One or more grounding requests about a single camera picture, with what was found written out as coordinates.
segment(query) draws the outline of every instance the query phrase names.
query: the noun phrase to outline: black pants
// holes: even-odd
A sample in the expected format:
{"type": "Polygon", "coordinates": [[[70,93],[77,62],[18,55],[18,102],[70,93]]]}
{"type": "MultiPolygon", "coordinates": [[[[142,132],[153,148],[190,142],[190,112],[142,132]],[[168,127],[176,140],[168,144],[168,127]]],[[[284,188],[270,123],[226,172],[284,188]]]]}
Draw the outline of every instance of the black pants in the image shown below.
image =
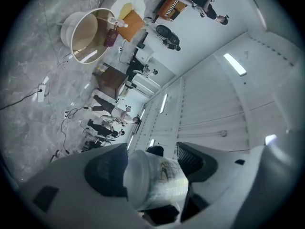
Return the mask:
{"type": "Polygon", "coordinates": [[[97,135],[103,135],[103,136],[107,136],[107,135],[111,135],[112,131],[107,129],[106,127],[102,126],[102,125],[96,125],[93,122],[88,123],[88,126],[92,127],[94,130],[97,131],[97,135]]]}
{"type": "Polygon", "coordinates": [[[95,106],[95,107],[92,107],[92,111],[103,111],[103,110],[106,110],[108,113],[111,114],[111,112],[113,111],[114,109],[114,105],[107,102],[106,100],[104,99],[101,99],[98,95],[95,95],[94,96],[94,99],[101,105],[101,106],[95,106]]]}

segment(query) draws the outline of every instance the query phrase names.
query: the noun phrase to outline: person in black shirt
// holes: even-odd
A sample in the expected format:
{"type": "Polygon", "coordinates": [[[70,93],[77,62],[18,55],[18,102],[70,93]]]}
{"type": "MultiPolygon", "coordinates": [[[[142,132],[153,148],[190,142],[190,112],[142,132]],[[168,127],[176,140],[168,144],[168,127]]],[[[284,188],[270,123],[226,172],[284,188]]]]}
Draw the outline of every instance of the person in black shirt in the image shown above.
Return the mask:
{"type": "Polygon", "coordinates": [[[192,2],[201,7],[204,10],[206,16],[210,19],[215,20],[223,25],[226,25],[228,23],[229,16],[217,16],[215,10],[211,6],[212,0],[192,0],[192,2]]]}
{"type": "Polygon", "coordinates": [[[104,127],[102,125],[96,125],[96,124],[93,123],[93,121],[91,119],[88,121],[87,126],[90,126],[94,130],[96,130],[97,131],[97,135],[102,135],[104,137],[106,137],[108,135],[111,135],[111,136],[117,138],[117,137],[125,134],[124,131],[119,131],[119,132],[115,131],[112,126],[110,126],[110,130],[109,130],[109,129],[107,129],[106,127],[104,127]]]}

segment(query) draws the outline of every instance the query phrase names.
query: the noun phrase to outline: black wheel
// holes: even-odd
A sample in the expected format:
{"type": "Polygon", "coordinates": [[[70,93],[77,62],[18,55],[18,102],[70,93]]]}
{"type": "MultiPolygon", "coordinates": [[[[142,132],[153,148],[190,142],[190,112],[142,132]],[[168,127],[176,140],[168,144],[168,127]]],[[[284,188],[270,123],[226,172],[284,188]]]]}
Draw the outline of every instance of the black wheel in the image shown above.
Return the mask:
{"type": "Polygon", "coordinates": [[[172,32],[170,29],[168,29],[166,26],[164,25],[158,25],[156,27],[156,31],[158,34],[160,34],[161,36],[167,38],[172,32]]]}

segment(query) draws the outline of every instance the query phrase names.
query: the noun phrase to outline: translucent container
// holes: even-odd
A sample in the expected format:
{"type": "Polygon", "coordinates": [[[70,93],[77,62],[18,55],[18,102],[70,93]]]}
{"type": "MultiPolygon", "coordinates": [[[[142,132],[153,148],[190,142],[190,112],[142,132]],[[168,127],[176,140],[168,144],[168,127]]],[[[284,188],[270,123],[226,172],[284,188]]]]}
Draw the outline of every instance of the translucent container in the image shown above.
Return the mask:
{"type": "Polygon", "coordinates": [[[188,180],[177,161],[137,150],[128,158],[124,186],[128,201],[140,211],[185,199],[188,180]]]}

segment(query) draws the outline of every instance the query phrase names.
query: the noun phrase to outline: person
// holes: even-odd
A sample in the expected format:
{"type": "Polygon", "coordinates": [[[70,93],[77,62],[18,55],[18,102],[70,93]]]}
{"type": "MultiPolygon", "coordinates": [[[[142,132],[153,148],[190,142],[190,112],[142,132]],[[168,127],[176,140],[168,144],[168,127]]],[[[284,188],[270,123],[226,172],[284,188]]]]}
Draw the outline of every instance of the person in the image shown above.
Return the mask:
{"type": "Polygon", "coordinates": [[[223,25],[228,24],[229,16],[227,15],[225,17],[222,15],[217,16],[215,10],[211,6],[212,0],[192,0],[192,2],[198,5],[199,7],[201,7],[205,12],[206,16],[209,17],[210,19],[215,20],[223,25]]]}
{"type": "Polygon", "coordinates": [[[96,130],[97,135],[102,135],[104,137],[106,137],[108,135],[111,135],[111,136],[117,138],[117,137],[125,134],[125,132],[123,130],[121,130],[119,132],[115,131],[113,126],[110,126],[110,130],[109,130],[102,125],[96,125],[96,124],[93,123],[93,121],[91,119],[88,121],[87,126],[90,126],[94,130],[96,130]]]}
{"type": "Polygon", "coordinates": [[[143,68],[143,74],[146,75],[147,77],[151,77],[154,76],[158,73],[157,70],[153,70],[153,72],[151,72],[151,70],[148,68],[148,65],[145,65],[143,68]]]}
{"type": "Polygon", "coordinates": [[[98,95],[93,97],[101,106],[94,107],[84,107],[84,109],[90,109],[92,111],[107,111],[111,114],[111,116],[115,119],[118,119],[122,124],[138,124],[140,123],[140,118],[137,116],[135,118],[131,118],[128,112],[130,112],[130,108],[127,107],[126,110],[122,110],[120,108],[115,107],[113,104],[107,102],[104,99],[101,99],[98,95]]]}

